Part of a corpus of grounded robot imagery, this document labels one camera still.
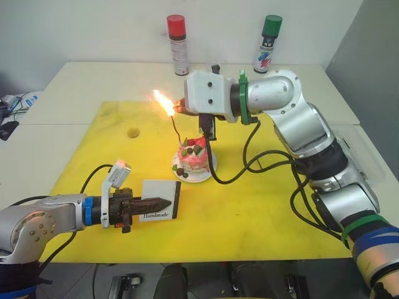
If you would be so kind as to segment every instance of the yellow board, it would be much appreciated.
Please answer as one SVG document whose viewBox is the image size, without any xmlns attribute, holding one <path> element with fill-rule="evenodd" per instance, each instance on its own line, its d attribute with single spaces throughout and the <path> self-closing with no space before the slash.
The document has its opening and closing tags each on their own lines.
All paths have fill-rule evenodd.
<svg viewBox="0 0 399 299">
<path fill-rule="evenodd" d="M 249 157 L 264 150 L 284 149 L 274 134 L 272 121 L 266 115 L 260 119 L 262 126 L 251 143 Z M 182 138 L 199 136 L 197 117 L 177 115 L 175 121 Z M 211 146 L 218 159 L 220 178 L 229 179 L 242 168 L 243 145 L 253 126 L 217 121 L 218 140 Z M 132 131 L 137 130 L 140 134 L 131 138 L 136 135 Z M 94 168 L 123 159 L 133 168 L 123 186 L 140 196 L 144 179 L 176 179 L 171 159 L 177 148 L 171 120 L 156 102 L 104 102 L 52 194 L 78 193 Z M 281 160 L 280 156 L 269 155 L 261 164 Z M 106 173 L 103 169 L 92 178 L 86 194 L 100 195 Z M 147 263 L 348 257 L 342 243 L 292 213 L 289 198 L 295 188 L 289 165 L 261 174 L 246 172 L 229 185 L 213 179 L 182 183 L 177 219 L 140 223 L 135 216 L 129 234 L 101 225 L 88 227 L 78 232 L 54 260 Z M 300 197 L 296 203 L 309 217 Z M 42 259 L 68 236 L 52 240 Z"/>
</svg>

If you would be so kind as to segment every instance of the white table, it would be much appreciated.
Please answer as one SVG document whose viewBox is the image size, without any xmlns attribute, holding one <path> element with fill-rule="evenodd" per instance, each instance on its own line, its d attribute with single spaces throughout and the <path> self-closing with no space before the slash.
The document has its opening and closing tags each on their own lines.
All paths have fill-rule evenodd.
<svg viewBox="0 0 399 299">
<path fill-rule="evenodd" d="M 221 67 L 228 77 L 238 78 L 240 69 L 246 70 L 249 79 L 262 77 L 250 65 Z M 392 196 L 399 194 L 399 183 L 325 72 L 315 65 L 274 68 L 294 71 L 306 100 L 317 105 L 331 125 L 353 125 L 364 137 L 384 170 L 384 180 L 373 186 L 382 214 L 399 225 L 398 203 Z M 209 65 L 192 65 L 191 69 L 209 69 Z M 25 197 L 48 194 L 103 101 L 145 100 L 152 89 L 181 98 L 184 79 L 173 73 L 171 64 L 65 64 L 0 149 L 0 209 Z"/>
</svg>

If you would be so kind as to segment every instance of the flame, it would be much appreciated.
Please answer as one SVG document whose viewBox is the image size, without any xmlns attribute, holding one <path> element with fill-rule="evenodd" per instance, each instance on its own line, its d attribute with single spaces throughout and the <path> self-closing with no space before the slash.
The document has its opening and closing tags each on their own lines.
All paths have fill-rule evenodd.
<svg viewBox="0 0 399 299">
<path fill-rule="evenodd" d="M 173 102 L 166 96 L 160 93 L 159 90 L 154 89 L 153 91 L 155 100 L 165 109 L 168 116 L 175 115 L 175 109 L 173 108 Z"/>
</svg>

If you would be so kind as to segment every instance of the green cap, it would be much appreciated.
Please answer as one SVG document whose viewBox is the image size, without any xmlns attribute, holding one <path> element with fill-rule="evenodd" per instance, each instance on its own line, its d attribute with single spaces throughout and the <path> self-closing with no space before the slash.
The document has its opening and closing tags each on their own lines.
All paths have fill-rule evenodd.
<svg viewBox="0 0 399 299">
<path fill-rule="evenodd" d="M 266 16 L 263 25 L 262 36 L 278 36 L 281 27 L 282 17 L 270 14 Z"/>
</svg>

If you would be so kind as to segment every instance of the red cap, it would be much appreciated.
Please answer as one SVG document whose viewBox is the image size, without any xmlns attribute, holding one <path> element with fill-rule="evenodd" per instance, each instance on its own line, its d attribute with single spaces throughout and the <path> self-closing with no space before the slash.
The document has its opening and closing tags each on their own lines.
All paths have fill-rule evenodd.
<svg viewBox="0 0 399 299">
<path fill-rule="evenodd" d="M 168 22 L 168 29 L 170 36 L 186 35 L 185 17 L 179 14 L 172 14 L 166 18 L 166 21 Z"/>
</svg>

